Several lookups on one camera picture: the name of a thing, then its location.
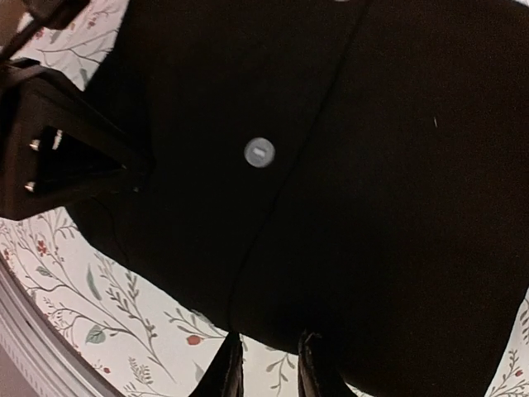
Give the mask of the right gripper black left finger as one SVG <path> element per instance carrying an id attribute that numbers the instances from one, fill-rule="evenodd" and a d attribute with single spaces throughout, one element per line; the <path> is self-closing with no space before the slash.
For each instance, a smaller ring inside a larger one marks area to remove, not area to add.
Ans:
<path id="1" fill-rule="evenodd" d="M 242 397 L 243 395 L 242 342 L 238 333 L 229 332 L 189 397 Z"/>

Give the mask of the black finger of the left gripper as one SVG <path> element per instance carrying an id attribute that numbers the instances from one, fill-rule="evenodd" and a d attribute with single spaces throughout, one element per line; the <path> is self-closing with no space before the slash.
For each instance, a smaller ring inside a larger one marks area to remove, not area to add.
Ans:
<path id="1" fill-rule="evenodd" d="M 64 74 L 22 58 L 1 66 L 1 215 L 23 220 L 139 188 L 150 150 L 104 117 Z"/>

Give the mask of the black long sleeve shirt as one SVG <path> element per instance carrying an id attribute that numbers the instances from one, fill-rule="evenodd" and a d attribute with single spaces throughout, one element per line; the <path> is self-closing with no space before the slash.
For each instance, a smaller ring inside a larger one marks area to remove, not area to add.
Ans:
<path id="1" fill-rule="evenodd" d="M 87 95 L 154 156 L 68 208 L 219 328 L 377 396 L 482 396 L 528 287 L 528 9 L 132 1 Z"/>

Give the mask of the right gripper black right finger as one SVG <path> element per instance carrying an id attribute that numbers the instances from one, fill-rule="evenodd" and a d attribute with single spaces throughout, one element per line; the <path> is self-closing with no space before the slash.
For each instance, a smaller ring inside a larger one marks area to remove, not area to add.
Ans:
<path id="1" fill-rule="evenodd" d="M 298 395 L 357 397 L 342 379 L 322 336 L 316 332 L 305 331 L 298 342 Z"/>

